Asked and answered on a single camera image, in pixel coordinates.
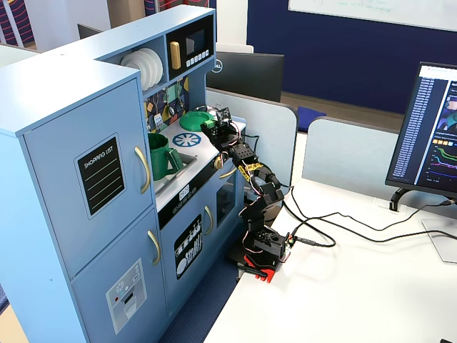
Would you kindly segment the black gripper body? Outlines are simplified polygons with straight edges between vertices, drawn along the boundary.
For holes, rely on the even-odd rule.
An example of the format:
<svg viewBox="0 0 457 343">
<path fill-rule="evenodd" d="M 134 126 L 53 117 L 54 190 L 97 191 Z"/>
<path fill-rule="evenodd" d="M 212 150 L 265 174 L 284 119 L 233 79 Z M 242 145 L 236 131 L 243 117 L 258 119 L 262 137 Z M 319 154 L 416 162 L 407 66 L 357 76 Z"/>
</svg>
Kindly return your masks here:
<svg viewBox="0 0 457 343">
<path fill-rule="evenodd" d="M 219 143 L 221 146 L 231 146 L 243 142 L 242 134 L 244 133 L 245 124 L 233 121 L 219 129 Z"/>
</svg>

